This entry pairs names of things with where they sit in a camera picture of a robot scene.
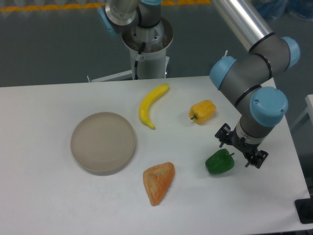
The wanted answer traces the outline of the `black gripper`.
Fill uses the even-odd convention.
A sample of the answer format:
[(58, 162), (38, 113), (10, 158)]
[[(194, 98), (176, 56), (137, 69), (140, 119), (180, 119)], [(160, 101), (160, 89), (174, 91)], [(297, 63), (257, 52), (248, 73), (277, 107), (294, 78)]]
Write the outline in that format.
[(232, 131), (227, 123), (217, 131), (215, 138), (220, 142), (219, 148), (226, 144), (233, 145), (238, 149), (247, 160), (245, 167), (253, 165), (256, 168), (260, 168), (268, 156), (268, 152), (258, 150), (258, 144), (250, 144), (244, 137), (239, 137), (236, 130)]

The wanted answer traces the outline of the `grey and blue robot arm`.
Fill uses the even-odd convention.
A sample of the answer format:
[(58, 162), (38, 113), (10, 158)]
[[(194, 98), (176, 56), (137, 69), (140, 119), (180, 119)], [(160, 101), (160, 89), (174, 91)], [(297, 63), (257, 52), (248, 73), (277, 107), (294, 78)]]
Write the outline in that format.
[[(234, 129), (224, 124), (216, 138), (260, 168), (268, 154), (258, 146), (288, 109), (284, 93), (263, 83), (296, 64), (300, 48), (294, 39), (278, 37), (247, 0), (215, 0), (213, 5), (249, 53), (243, 61), (225, 55), (210, 71), (213, 84), (241, 114)], [(122, 35), (134, 80), (165, 77), (173, 30), (161, 16), (160, 1), (109, 0), (98, 13), (110, 34)]]

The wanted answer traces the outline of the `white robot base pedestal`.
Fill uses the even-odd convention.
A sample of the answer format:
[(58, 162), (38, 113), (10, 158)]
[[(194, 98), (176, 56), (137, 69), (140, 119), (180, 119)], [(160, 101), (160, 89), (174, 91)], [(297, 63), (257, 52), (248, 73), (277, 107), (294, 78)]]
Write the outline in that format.
[(172, 26), (163, 17), (152, 28), (135, 26), (124, 31), (122, 40), (130, 53), (131, 69), (90, 82), (165, 78), (169, 61), (166, 51), (173, 35)]

